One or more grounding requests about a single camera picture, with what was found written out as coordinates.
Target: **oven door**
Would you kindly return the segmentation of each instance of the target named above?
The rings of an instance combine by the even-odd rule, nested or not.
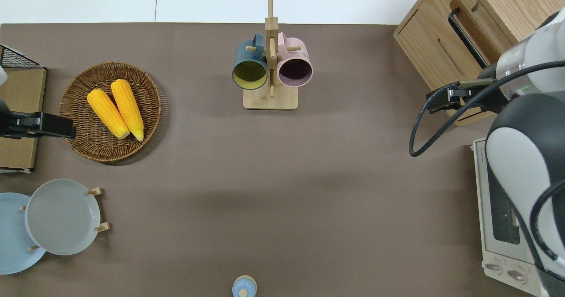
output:
[[[510,200],[486,162],[486,141],[476,140],[474,144],[483,249],[533,264]]]

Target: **oven knob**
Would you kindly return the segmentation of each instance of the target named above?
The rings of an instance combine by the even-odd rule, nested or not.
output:
[[[500,265],[496,265],[495,263],[486,263],[485,268],[492,269],[493,271],[500,271]]]
[[[491,263],[483,262],[482,265],[484,268],[490,269],[491,271],[494,271],[498,275],[502,274],[502,265],[498,259],[493,259]]]
[[[516,281],[519,281],[522,284],[525,284],[528,281],[528,277],[526,276],[526,272],[524,271],[524,269],[522,267],[516,267],[516,269],[514,269],[512,271],[507,271],[506,273],[510,277],[512,277],[513,279],[516,279]]]

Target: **blue mug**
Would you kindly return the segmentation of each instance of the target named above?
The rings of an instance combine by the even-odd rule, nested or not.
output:
[[[240,43],[236,49],[236,59],[232,70],[235,84],[244,90],[256,90],[267,82],[267,57],[263,53],[265,37],[255,34],[253,40]]]

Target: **mug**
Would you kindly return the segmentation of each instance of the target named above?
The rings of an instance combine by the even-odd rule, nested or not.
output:
[[[291,46],[300,46],[300,50],[289,51]],[[298,38],[287,38],[279,32],[277,44],[279,60],[277,62],[277,75],[282,84],[287,86],[303,86],[312,78],[312,64],[304,42]]]
[[[235,84],[244,90],[256,90],[267,82],[267,58],[263,53],[264,36],[255,34],[253,40],[240,43],[232,70]]]

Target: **white wall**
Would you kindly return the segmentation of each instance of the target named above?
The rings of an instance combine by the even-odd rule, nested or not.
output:
[[[274,0],[281,23],[398,24],[416,0]],[[0,23],[262,23],[267,0],[0,0]]]

